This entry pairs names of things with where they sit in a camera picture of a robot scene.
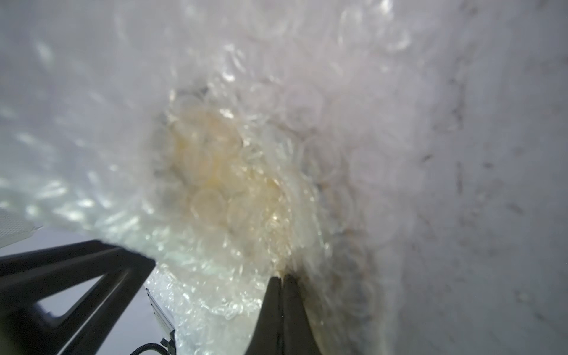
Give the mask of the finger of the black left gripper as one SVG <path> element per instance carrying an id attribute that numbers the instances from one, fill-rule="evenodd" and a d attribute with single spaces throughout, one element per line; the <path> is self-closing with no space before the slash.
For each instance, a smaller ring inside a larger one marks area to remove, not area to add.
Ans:
<path id="1" fill-rule="evenodd" d="M 96 354 L 134 299 L 155 261 L 87 241 L 1 258 L 1 353 Z M 61 316 L 40 301 L 93 285 Z"/>

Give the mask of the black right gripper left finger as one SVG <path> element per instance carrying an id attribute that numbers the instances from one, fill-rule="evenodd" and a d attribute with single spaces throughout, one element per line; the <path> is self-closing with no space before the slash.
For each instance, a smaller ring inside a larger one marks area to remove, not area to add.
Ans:
<path id="1" fill-rule="evenodd" d="M 282 326 L 282 281 L 271 277 L 245 355 L 283 354 Z"/>

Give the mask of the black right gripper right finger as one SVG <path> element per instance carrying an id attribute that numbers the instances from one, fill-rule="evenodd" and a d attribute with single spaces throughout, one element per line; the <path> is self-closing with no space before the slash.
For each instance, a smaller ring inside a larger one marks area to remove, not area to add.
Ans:
<path id="1" fill-rule="evenodd" d="M 283 281 L 283 353 L 321 355 L 303 305 L 297 279 L 286 275 Z"/>

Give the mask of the yellow patterned dinner plate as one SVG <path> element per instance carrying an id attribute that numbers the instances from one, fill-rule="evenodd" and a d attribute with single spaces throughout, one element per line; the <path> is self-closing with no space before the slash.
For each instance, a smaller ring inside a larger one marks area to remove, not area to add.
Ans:
<path id="1" fill-rule="evenodd" d="M 251 273 L 281 272 L 320 245 L 314 185 L 279 128 L 190 103 L 166 111 L 161 135 L 180 212 L 224 261 Z"/>

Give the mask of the clear bubble wrap sheet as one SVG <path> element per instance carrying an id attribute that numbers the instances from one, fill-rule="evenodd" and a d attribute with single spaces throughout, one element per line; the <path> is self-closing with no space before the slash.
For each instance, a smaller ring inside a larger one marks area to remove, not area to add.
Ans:
<path id="1" fill-rule="evenodd" d="M 182 354 L 299 277 L 324 354 L 392 354 L 446 1 L 3 1 L 1 218 L 157 261 Z"/>

